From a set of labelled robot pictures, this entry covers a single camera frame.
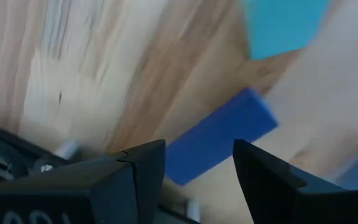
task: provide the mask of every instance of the foam block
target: foam block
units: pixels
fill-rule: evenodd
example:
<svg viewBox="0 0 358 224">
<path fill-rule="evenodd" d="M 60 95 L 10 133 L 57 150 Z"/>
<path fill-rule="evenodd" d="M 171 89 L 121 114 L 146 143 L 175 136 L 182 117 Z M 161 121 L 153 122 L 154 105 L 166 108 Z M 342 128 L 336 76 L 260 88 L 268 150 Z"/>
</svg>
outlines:
<svg viewBox="0 0 358 224">
<path fill-rule="evenodd" d="M 330 0 L 241 0 L 251 59 L 305 47 L 317 34 Z"/>
<path fill-rule="evenodd" d="M 233 139 L 252 142 L 276 126 L 256 92 L 242 90 L 167 147 L 166 174 L 185 185 L 231 156 Z"/>
</svg>

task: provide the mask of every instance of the light blue block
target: light blue block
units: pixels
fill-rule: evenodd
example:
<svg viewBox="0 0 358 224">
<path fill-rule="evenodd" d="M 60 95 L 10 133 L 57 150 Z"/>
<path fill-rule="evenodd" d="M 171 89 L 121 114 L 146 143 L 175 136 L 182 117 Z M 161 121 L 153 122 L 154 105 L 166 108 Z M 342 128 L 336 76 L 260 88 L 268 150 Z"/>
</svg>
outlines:
<svg viewBox="0 0 358 224">
<path fill-rule="evenodd" d="M 241 0 L 251 59 L 305 47 L 317 34 L 330 0 Z"/>
</svg>

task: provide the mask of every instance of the blue block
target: blue block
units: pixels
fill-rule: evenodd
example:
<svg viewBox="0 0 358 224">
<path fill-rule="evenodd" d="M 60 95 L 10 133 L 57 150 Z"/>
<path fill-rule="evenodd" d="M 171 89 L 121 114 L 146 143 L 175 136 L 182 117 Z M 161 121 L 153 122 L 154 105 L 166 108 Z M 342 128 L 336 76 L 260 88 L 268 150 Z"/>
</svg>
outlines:
<svg viewBox="0 0 358 224">
<path fill-rule="evenodd" d="M 305 47 L 317 34 L 330 0 L 241 0 L 251 59 Z"/>
<path fill-rule="evenodd" d="M 167 147 L 166 173 L 185 185 L 231 156 L 234 139 L 252 142 L 275 127 L 275 118 L 256 92 L 242 90 Z"/>
</svg>

